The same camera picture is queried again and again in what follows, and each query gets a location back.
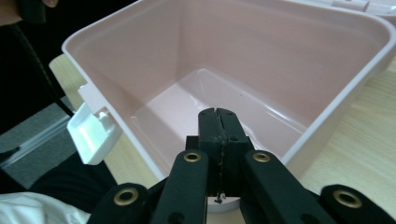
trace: dark fabric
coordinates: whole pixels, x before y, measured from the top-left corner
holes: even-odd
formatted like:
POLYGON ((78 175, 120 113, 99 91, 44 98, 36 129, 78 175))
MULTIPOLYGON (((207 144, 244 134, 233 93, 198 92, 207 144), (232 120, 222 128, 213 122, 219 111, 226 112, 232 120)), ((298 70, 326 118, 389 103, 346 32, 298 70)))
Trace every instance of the dark fabric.
POLYGON ((45 194, 91 213, 117 183, 104 162, 82 164, 77 153, 41 176, 28 191, 45 194))
MULTIPOLYGON (((58 95, 64 96, 64 93, 49 63, 62 54, 61 45, 66 38, 134 1, 60 0, 56 8, 47 7, 46 23, 18 23, 49 75, 45 78, 52 81, 58 95)), ((40 81, 42 76, 32 69, 25 50, 9 27, 0 27, 0 134, 53 102, 50 94, 56 95, 49 93, 48 84, 40 81)))
POLYGON ((26 191, 20 183, 0 169, 0 194, 26 191))

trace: white object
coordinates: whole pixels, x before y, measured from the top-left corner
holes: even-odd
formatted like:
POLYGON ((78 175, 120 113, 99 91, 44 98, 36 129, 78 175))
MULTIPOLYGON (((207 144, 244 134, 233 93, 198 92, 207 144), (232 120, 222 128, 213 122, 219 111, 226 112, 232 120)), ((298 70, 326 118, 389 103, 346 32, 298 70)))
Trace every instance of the white object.
POLYGON ((396 26, 396 1, 394 0, 289 0, 316 6, 340 7, 366 12, 382 17, 396 26))
POLYGON ((365 81, 387 68, 395 41, 388 22, 336 7, 142 0, 63 51, 97 88, 83 94, 92 112, 106 108, 159 178, 208 107, 235 112, 255 147, 298 176, 365 81))
POLYGON ((97 165, 114 147, 122 133, 107 112, 96 117, 87 104, 83 104, 67 124, 67 130, 78 149, 84 164, 97 165))
POLYGON ((47 195, 19 192, 0 195, 0 220, 7 224, 87 223, 90 214, 47 195))

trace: table surface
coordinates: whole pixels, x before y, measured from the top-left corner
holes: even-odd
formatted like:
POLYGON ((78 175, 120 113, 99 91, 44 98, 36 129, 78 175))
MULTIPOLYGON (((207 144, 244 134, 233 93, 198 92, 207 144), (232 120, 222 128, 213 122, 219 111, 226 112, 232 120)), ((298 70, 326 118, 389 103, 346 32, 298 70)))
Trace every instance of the table surface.
MULTIPOLYGON (((73 107, 78 108, 83 102, 78 88, 85 79, 65 55, 54 59, 49 67, 73 107)), ((149 188, 158 182, 124 134, 105 162, 119 184, 134 182, 149 188)), ((299 181, 315 193, 327 185, 350 186, 396 219, 396 59, 386 72, 366 83, 299 181)), ((222 215, 211 215, 207 223, 242 222, 238 212, 227 216, 231 218, 224 221, 222 215)))

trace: pink plastic bin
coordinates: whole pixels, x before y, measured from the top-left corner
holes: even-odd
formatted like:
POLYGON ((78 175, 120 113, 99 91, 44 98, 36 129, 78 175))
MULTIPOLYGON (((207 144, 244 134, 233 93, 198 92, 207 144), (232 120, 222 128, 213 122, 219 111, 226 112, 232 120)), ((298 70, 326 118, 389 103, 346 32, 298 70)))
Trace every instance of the pink plastic bin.
POLYGON ((256 148, 299 175, 388 66, 395 31, 360 12, 286 1, 141 0, 63 50, 88 81, 91 112, 110 115, 159 178, 209 107, 235 112, 256 148))

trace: bin bottom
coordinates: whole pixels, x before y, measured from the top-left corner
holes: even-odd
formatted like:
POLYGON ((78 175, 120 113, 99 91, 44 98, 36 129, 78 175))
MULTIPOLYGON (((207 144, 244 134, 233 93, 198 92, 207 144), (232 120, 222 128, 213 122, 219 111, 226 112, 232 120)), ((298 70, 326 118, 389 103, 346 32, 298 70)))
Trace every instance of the bin bottom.
POLYGON ((236 113, 257 149, 279 158, 305 131, 291 111, 265 99, 239 80, 208 69, 195 70, 137 110, 129 126, 145 150, 169 174, 187 135, 198 135, 198 113, 221 107, 236 113))

